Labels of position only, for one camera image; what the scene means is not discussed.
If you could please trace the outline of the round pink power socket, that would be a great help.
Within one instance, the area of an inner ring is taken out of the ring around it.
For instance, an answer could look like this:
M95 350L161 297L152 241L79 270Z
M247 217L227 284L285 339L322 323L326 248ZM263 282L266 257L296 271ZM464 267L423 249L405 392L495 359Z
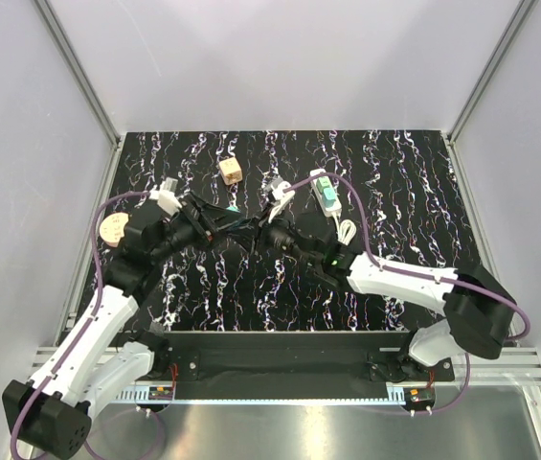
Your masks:
M101 240L109 247L116 248L124 237L124 228L129 221L129 214L113 213L105 217L99 227Z

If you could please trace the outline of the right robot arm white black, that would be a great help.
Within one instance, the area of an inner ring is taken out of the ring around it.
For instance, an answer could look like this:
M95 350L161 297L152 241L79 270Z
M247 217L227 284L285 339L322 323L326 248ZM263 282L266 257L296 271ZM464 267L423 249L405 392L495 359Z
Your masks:
M310 214L294 222L248 218L229 235L250 252L273 249L299 261L332 290L391 297L441 315L413 332L398 356L407 379L419 380L461 353L496 359L509 340L514 300L481 265L433 268L373 259L340 242L327 219Z

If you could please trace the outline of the green usb charger plug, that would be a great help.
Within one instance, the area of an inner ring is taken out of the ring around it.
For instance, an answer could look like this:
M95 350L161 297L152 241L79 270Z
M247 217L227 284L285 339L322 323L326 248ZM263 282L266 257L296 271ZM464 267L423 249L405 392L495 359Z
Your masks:
M333 185L327 176L322 176L317 179L316 187L320 192L326 189L332 189Z

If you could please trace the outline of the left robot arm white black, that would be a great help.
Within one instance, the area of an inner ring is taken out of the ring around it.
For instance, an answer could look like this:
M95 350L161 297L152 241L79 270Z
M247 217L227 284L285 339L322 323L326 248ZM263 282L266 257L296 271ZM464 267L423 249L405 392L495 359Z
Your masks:
M96 260L97 287L90 304L52 356L25 382L12 380L2 394L11 433L10 454L19 443L41 456L72 458L85 444L94 420L132 381L157 380L170 367L163 340L141 333L106 364L98 361L122 326L155 290L168 258L194 247L209 249L227 238L251 244L242 213L195 194L142 194L124 224L117 251Z

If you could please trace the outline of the light teal charger cube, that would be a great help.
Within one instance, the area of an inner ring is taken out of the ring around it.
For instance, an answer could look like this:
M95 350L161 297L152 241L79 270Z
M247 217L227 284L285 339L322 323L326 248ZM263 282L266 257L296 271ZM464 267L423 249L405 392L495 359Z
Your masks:
M337 194L333 188L326 189L323 192L321 192L321 197L326 207L332 207L337 200Z

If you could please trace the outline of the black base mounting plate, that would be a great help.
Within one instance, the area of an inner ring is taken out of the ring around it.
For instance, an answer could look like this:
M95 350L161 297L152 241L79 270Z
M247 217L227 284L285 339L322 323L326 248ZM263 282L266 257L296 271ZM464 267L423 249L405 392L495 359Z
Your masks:
M175 332L153 339L159 361L140 383L176 379L179 402L350 403L388 399L390 385L452 382L445 358L406 362L409 333Z

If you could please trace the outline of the white power strip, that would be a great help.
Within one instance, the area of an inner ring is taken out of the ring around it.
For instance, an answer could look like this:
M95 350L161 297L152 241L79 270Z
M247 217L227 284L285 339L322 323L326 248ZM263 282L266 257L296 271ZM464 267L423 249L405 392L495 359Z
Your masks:
M316 196L323 214L327 218L339 217L342 212L342 204L330 178L322 175L325 171L321 168L309 172L309 176L313 177L310 188Z

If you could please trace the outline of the beige cube socket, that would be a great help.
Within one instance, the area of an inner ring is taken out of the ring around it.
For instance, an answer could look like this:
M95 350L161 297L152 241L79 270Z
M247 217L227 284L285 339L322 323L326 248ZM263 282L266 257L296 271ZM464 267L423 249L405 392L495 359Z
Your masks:
M242 180L241 166L234 157L221 160L218 168L226 186L237 184Z

